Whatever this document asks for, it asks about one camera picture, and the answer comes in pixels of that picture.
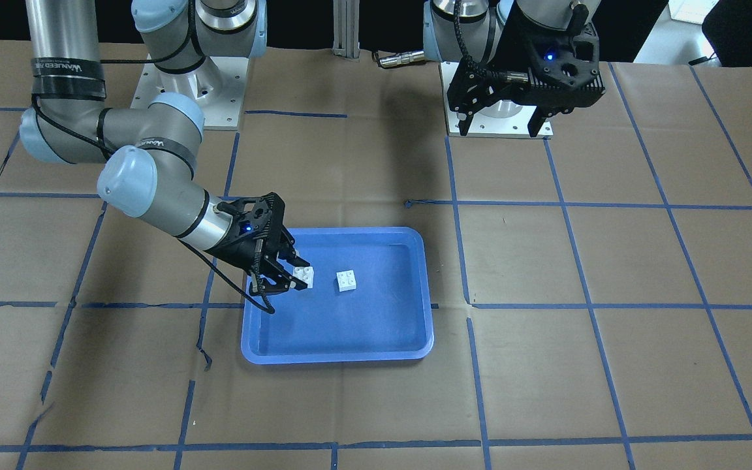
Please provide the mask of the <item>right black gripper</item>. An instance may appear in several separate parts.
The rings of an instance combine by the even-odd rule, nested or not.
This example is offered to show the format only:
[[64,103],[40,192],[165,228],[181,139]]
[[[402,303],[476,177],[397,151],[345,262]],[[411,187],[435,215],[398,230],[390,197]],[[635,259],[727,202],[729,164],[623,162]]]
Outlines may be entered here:
[[253,273],[251,296],[260,296],[260,288],[266,295],[306,289],[305,283],[292,276],[293,270],[284,270],[278,262],[283,259],[296,268],[309,266],[296,250],[294,236],[283,225],[285,202],[277,193],[219,202],[214,209],[217,215],[229,216],[230,222],[221,240],[205,252]]

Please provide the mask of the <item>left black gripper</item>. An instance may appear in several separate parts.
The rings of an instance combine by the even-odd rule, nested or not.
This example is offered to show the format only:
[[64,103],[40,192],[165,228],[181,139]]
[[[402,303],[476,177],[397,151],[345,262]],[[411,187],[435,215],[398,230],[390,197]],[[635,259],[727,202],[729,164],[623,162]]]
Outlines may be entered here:
[[594,105],[606,92],[599,66],[599,39],[587,13],[573,13],[560,30],[532,22],[525,13],[509,16],[497,48],[481,48],[475,59],[463,38],[462,21],[452,20],[462,59],[448,86],[448,107],[467,136],[481,107],[513,101],[535,107],[527,122],[531,138],[558,113]]

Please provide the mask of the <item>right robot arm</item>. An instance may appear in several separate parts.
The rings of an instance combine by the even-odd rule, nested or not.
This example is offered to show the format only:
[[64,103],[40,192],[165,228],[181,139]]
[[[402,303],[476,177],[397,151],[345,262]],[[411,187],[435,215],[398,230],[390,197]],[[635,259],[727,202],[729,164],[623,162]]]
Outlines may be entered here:
[[33,46],[31,104],[19,134],[45,163],[102,164],[98,196],[206,262],[243,270],[250,297],[304,290],[309,262],[283,223],[280,196],[226,202],[195,181],[203,104],[225,98],[215,57],[263,55],[263,1],[134,1],[135,29],[164,89],[140,109],[108,107],[93,1],[26,3]]

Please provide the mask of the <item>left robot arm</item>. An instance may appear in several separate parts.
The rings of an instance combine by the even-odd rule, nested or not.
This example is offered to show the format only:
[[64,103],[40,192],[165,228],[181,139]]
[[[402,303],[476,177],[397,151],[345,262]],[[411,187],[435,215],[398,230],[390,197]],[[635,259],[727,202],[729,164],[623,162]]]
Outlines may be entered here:
[[424,57],[441,69],[451,136],[542,138],[606,88],[597,1],[428,1]]

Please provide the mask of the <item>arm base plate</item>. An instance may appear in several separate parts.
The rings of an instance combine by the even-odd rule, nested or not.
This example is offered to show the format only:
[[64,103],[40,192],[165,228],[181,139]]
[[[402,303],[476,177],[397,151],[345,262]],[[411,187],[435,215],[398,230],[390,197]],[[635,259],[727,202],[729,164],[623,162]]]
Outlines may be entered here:
[[[448,107],[447,91],[458,68],[457,62],[439,63],[445,127],[447,136],[462,137],[459,131],[458,114]],[[474,115],[467,136],[471,138],[518,138],[531,139],[527,125],[535,107],[519,105],[512,101],[499,101]]]
[[247,57],[207,57],[199,69],[167,74],[146,63],[138,79],[132,109],[144,109],[165,92],[182,93],[196,101],[205,115],[205,129],[238,131],[251,60]]

